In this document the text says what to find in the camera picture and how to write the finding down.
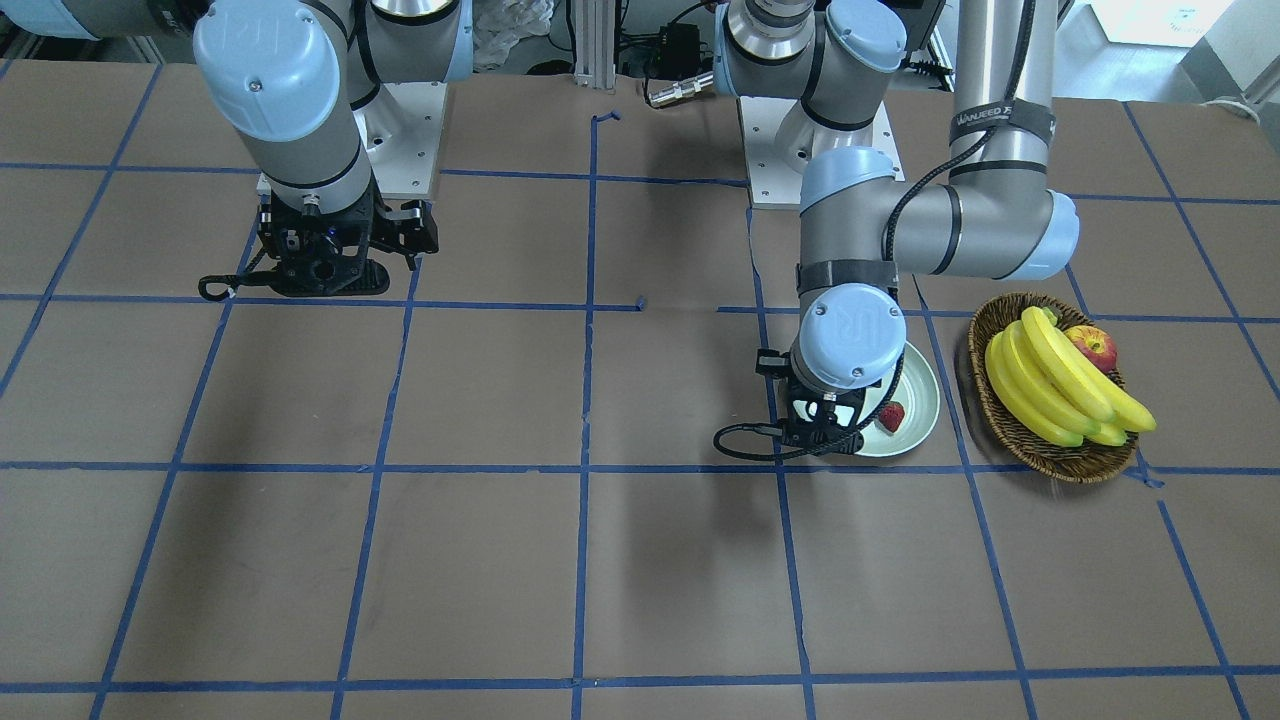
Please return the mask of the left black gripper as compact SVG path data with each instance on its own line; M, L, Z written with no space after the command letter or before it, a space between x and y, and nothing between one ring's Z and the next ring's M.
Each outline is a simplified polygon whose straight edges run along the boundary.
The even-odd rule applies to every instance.
M855 455L863 450L863 432L854 432L867 416L867 388L824 396L794 377L790 352L773 348L756 351L755 373L778 380L785 405L781 445L791 455L804 450L810 455Z

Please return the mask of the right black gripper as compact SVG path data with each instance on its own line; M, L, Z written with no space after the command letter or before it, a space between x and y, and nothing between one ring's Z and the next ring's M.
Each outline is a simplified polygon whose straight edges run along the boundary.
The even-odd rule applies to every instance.
M439 252L439 231L429 202L413 200L392 209L370 183L348 208L321 213L317 204L301 210L276 195L260 199L257 237L276 261L256 270L255 284L287 297L374 296L390 286L388 270L369 256L372 249L404 258L411 272L420 259Z

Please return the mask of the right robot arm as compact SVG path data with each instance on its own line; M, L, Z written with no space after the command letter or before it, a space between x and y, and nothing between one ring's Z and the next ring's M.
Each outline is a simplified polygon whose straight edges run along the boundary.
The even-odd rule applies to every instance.
M5 1L33 35L97 41L188 38L214 106L266 186L259 258L206 275L200 295L243 286L293 299L374 296L390 277L379 252L415 272L439 249L420 119L393 85L466 79L470 1Z

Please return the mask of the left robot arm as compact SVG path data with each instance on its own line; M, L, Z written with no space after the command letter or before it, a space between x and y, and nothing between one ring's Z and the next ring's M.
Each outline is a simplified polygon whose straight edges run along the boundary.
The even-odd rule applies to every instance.
M760 374L790 392L783 419L745 430L783 446L768 460L855 454L878 414L865 392L896 391L906 324L899 277L1041 281L1071 259L1074 202L1047 186L1056 1L961 1L948 159L918 179L867 143L908 31L882 1L731 1L716 13L716 87L795 101L803 128L801 311Z

